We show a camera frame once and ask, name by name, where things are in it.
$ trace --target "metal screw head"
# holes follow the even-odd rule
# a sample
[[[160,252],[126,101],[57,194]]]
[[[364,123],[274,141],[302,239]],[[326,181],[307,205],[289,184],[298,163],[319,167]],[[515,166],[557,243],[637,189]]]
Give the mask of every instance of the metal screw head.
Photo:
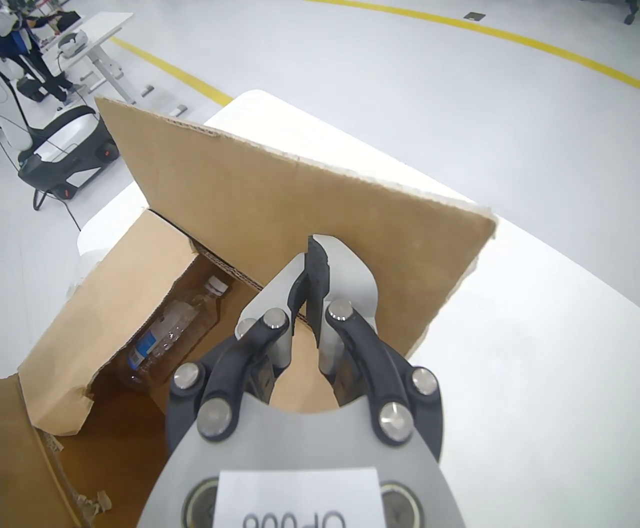
[[[242,337],[244,334],[246,334],[249,331],[249,328],[254,325],[254,323],[255,319],[252,317],[240,321],[236,326],[236,333],[238,334],[238,337]]]
[[[223,398],[212,398],[202,404],[196,418],[198,432],[208,440],[220,436],[231,423],[231,406]]]
[[[399,483],[380,486],[387,528],[421,528],[422,508],[414,494]]]
[[[438,388],[438,380],[429,369],[416,367],[411,374],[413,386],[420,394],[430,396]]]
[[[193,387],[200,377],[200,370],[195,363],[183,363],[173,373],[175,386],[186,390]]]
[[[287,314],[281,308],[269,308],[262,316],[264,324],[269,328],[282,328],[287,322]]]
[[[346,321],[353,314],[353,306],[351,306],[351,302],[345,299],[336,299],[335,301],[331,301],[327,309],[329,311],[329,315],[336,321]]]
[[[384,404],[380,410],[378,421],[384,434],[395,442],[405,442],[413,433],[411,411],[397,401]]]

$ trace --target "desk leg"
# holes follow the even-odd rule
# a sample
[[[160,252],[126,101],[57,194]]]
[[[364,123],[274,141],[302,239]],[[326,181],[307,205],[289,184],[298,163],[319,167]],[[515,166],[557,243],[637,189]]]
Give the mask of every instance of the desk leg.
[[[96,69],[104,75],[104,78],[109,81],[109,84],[116,89],[127,103],[136,104],[138,102],[136,89],[133,84],[125,78],[122,66],[109,57],[101,46],[95,46],[86,55],[91,59]]]

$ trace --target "open cardboard box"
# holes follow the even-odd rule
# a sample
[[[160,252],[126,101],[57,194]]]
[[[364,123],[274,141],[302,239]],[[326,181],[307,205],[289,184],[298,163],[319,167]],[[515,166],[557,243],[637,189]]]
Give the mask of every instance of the open cardboard box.
[[[0,525],[134,527],[166,462],[168,385],[131,392],[114,358],[164,303],[211,274],[230,285],[201,357],[310,234],[345,242],[378,284],[380,337],[408,355],[495,231],[486,209],[395,188],[111,100],[100,112],[150,210],[0,380]],[[271,404],[336,407],[315,339],[296,325]],[[97,499],[111,509],[95,514]]]

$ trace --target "person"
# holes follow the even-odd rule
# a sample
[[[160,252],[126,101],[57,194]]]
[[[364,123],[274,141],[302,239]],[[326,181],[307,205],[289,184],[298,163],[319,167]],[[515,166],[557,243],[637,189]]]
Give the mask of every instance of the person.
[[[0,8],[0,22],[9,21],[4,25],[0,23],[0,28],[6,28],[0,31],[0,57],[12,60],[34,79],[44,79],[44,88],[67,106],[76,100],[75,94],[81,86],[69,81],[64,72],[58,76],[51,73],[42,58],[38,40],[31,32],[32,29],[41,28],[60,15],[60,12],[56,12],[45,17],[23,17],[21,13],[11,12],[7,7]]]

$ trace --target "bottle cap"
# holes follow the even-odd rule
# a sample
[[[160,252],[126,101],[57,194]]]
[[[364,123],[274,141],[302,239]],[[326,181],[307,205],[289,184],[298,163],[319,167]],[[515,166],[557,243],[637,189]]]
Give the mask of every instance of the bottle cap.
[[[209,293],[215,295],[216,297],[220,297],[229,288],[229,286],[227,286],[215,275],[211,275],[209,277],[209,280],[206,281],[204,287]]]

